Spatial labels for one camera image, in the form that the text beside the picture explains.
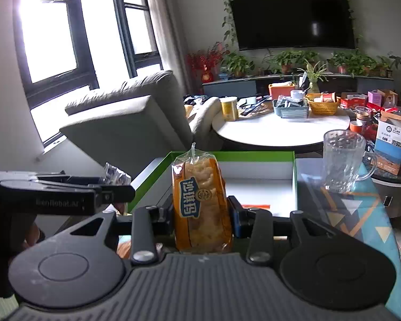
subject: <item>red box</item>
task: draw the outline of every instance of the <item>red box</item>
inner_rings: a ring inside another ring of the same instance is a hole
[[[366,106],[368,97],[365,94],[342,93],[340,107],[342,109],[354,109],[357,106]]]

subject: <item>tv stand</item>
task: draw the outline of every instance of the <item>tv stand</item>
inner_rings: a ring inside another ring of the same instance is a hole
[[[291,81],[302,74],[253,76],[228,81],[215,81],[202,84],[205,95],[210,97],[250,97],[256,94],[269,94],[269,84]],[[374,76],[355,76],[325,74],[327,81],[318,81],[320,91],[363,93],[375,89],[394,90],[394,79]]]

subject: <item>colorful patterned cloth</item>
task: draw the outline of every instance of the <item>colorful patterned cloth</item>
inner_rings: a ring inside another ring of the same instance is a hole
[[[296,163],[298,208],[381,251],[393,262],[397,278],[386,307],[401,318],[400,253],[386,210],[371,179],[357,182],[353,193],[330,193],[322,187],[321,159],[297,159]]]

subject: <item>gray armchair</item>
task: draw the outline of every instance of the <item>gray armchair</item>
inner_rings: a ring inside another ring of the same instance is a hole
[[[60,131],[99,164],[111,163],[135,178],[153,159],[187,151],[193,141],[218,150],[212,118],[221,110],[209,99],[189,125],[172,71],[136,77],[111,91],[96,89],[66,107]]]

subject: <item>mug handle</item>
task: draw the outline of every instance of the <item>mug handle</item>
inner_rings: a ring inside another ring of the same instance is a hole
[[[358,175],[357,181],[364,181],[364,180],[368,179],[369,177],[371,177],[371,175],[373,175],[373,173],[377,169],[377,156],[374,153],[369,153],[369,152],[364,152],[364,156],[371,157],[371,159],[374,160],[374,166],[373,166],[373,168],[370,170],[370,172],[367,175],[364,175],[364,176],[359,176]]]

